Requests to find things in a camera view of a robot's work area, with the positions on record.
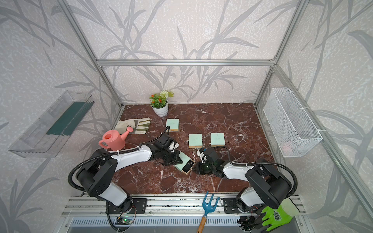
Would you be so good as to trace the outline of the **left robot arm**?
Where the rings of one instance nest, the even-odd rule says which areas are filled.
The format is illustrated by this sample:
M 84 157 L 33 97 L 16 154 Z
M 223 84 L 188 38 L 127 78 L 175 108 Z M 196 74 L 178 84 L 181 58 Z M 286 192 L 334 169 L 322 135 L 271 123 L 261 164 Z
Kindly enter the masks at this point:
M 135 148 L 107 152 L 98 149 L 87 160 L 75 166 L 68 175 L 71 187 L 86 192 L 90 197 L 105 201 L 119 212 L 128 212 L 134 202 L 123 188 L 112 182 L 114 174 L 130 165 L 161 159 L 164 166 L 183 163 L 179 144 L 168 134 L 141 143 Z

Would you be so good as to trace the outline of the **mint drawer jewelry box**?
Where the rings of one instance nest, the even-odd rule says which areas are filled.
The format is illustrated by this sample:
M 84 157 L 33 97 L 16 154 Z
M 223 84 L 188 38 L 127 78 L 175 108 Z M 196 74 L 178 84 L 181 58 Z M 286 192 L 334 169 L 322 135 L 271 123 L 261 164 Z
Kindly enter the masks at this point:
M 189 148 L 202 148 L 203 147 L 202 134 L 189 134 L 188 147 Z

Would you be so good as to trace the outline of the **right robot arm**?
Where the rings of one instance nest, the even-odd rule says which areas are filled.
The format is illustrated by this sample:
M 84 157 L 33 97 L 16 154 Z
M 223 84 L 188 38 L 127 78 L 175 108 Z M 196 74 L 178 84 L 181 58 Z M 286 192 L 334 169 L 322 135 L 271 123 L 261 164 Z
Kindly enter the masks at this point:
M 285 165 L 265 159 L 252 163 L 224 161 L 218 156 L 218 148 L 219 146 L 197 150 L 201 161 L 193 170 L 199 175 L 214 175 L 250 184 L 234 199 L 223 199 L 224 206 L 232 208 L 225 210 L 226 213 L 254 213 L 263 206 L 278 209 L 284 199 L 295 193 L 298 180 L 295 173 Z

